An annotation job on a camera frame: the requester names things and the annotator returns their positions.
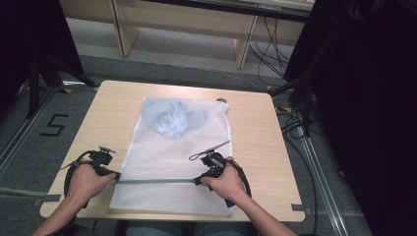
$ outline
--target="table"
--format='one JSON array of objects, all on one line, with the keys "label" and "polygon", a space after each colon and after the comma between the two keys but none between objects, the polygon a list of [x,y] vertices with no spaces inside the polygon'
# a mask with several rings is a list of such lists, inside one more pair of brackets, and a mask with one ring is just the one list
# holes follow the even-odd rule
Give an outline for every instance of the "table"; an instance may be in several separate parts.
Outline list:
[{"label": "table", "polygon": [[[140,28],[233,38],[236,66],[244,67],[250,41],[294,46],[313,2],[305,0],[60,0],[67,18],[113,24],[121,56],[128,56]],[[267,20],[268,29],[263,18]],[[275,25],[274,19],[280,19]]]},{"label": "table", "polygon": [[[118,171],[128,150],[144,97],[164,96],[216,100],[224,98],[230,105],[227,118],[233,141],[233,155],[251,185],[253,198],[281,221],[302,221],[304,211],[292,210],[301,205],[285,143],[270,99],[266,93],[212,88],[189,88],[141,83],[105,81],[101,84],[85,120],[76,135],[62,166],[74,161],[86,150],[107,146],[117,152],[108,168]],[[48,195],[61,195],[66,170],[57,173]],[[164,214],[152,212],[112,212],[108,205],[114,182],[89,201],[78,217],[112,219],[160,219],[183,221],[249,221],[236,208],[230,217]],[[49,216],[59,202],[43,203],[40,214]]]}]

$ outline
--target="wooden table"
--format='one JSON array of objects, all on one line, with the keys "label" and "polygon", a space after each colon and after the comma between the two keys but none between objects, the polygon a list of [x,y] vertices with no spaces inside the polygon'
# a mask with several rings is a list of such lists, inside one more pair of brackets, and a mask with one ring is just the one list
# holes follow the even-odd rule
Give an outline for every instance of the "wooden table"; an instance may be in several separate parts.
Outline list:
[{"label": "wooden table", "polygon": [[[86,150],[106,146],[117,151],[112,153],[113,160],[108,168],[118,171],[138,121],[143,98],[155,96],[226,99],[230,105],[226,115],[231,128],[233,155],[245,170],[253,198],[281,221],[304,220],[304,211],[292,210],[292,205],[301,205],[300,195],[271,98],[266,93],[106,81],[101,84],[62,166],[74,161]],[[60,201],[64,199],[66,172],[58,172],[48,193],[61,195]],[[91,199],[88,207],[82,209],[78,217],[249,221],[238,207],[230,217],[153,212],[115,213],[108,208],[113,189],[114,182]],[[40,214],[47,217],[58,205],[59,202],[43,203]]]}]

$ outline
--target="forearm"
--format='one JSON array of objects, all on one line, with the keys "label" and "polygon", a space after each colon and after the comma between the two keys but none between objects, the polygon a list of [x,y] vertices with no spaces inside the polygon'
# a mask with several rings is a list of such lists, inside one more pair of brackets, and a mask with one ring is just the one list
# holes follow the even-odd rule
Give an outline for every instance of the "forearm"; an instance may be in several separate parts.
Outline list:
[{"label": "forearm", "polygon": [[66,198],[62,201],[58,208],[47,218],[32,234],[48,235],[58,231],[67,225],[74,216],[83,208],[85,201],[77,198]]},{"label": "forearm", "polygon": [[295,236],[294,232],[272,217],[248,195],[238,197],[234,203],[248,215],[262,235]]}]

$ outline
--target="white bag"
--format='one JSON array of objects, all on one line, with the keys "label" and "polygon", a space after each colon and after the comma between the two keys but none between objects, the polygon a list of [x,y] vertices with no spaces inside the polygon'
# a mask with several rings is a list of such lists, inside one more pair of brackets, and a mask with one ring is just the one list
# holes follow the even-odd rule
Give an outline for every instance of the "white bag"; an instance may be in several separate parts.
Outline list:
[{"label": "white bag", "polygon": [[[145,98],[120,181],[193,179],[206,172],[199,158],[189,157],[231,141],[227,108],[221,101]],[[231,156],[231,143],[215,151]],[[234,211],[208,187],[193,183],[116,183],[110,208],[222,216]]]}]

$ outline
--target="person's left hand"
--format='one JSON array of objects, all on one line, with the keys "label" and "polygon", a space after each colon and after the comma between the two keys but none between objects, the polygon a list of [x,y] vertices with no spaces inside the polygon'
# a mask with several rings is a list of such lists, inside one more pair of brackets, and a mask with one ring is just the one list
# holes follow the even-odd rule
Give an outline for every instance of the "person's left hand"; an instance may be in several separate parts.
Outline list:
[{"label": "person's left hand", "polygon": [[86,203],[90,198],[97,196],[114,178],[114,173],[99,176],[91,165],[81,164],[73,173],[67,198]]}]

